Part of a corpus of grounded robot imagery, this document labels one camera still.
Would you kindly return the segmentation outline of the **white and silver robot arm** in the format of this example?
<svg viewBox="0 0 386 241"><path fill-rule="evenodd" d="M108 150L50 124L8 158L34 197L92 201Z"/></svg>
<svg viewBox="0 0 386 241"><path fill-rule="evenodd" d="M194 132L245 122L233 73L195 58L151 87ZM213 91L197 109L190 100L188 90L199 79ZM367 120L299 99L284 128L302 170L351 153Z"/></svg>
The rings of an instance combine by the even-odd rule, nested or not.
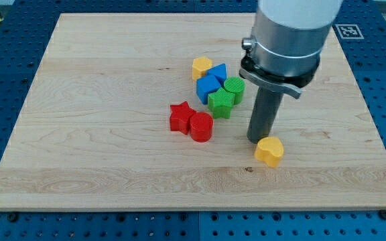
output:
<svg viewBox="0 0 386 241"><path fill-rule="evenodd" d="M320 64L342 0L259 0L242 40L239 75L258 87L299 98Z"/></svg>

